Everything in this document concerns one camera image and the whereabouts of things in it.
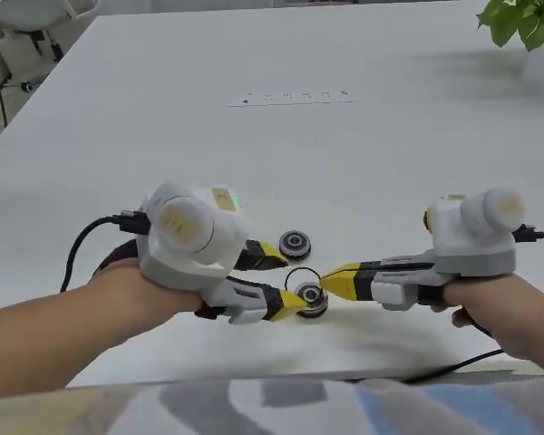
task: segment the tabletop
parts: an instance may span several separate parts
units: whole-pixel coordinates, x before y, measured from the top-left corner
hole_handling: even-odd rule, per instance
[[[234,188],[254,237],[305,231],[305,266],[320,272],[426,250],[424,208],[446,193],[514,187],[544,229],[544,93],[521,79],[520,46],[495,48],[475,12],[440,2],[98,18],[0,137],[0,306],[56,293],[78,232],[166,179]],[[228,107],[325,89],[355,101]],[[92,233],[72,285],[127,237]],[[519,265],[544,290],[544,242],[521,247]],[[282,285],[286,272],[247,277]],[[314,321],[178,315],[73,385],[402,375],[494,348],[448,314],[331,298]]]

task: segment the hand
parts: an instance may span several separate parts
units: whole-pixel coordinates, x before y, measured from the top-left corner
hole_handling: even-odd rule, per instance
[[[164,324],[177,313],[195,312],[202,304],[194,292],[162,288],[145,279],[136,258],[105,267],[86,287],[108,296],[110,306],[121,313],[126,323],[123,341]]]
[[[463,279],[445,287],[447,306],[462,306],[475,322],[490,331],[507,354],[544,362],[544,294],[516,275]],[[433,307],[443,311],[447,306]],[[463,309],[453,313],[457,327],[469,324]]]

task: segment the patterned fabric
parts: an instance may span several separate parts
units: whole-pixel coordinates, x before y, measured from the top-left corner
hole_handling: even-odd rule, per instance
[[[96,387],[0,401],[0,434],[8,435],[293,433],[544,434],[544,378],[421,388],[271,378]]]

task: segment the ball bearing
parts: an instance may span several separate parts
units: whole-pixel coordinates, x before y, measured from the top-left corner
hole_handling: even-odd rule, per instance
[[[302,283],[295,294],[306,302],[307,307],[296,314],[305,319],[316,319],[328,308],[328,294],[316,283]]]
[[[280,238],[280,252],[290,260],[304,260],[310,255],[310,238],[302,231],[287,231]]]

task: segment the power socket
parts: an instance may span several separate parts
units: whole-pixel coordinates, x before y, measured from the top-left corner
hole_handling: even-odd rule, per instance
[[[292,104],[322,104],[355,102],[349,91],[249,92],[232,99],[228,107],[278,106]]]

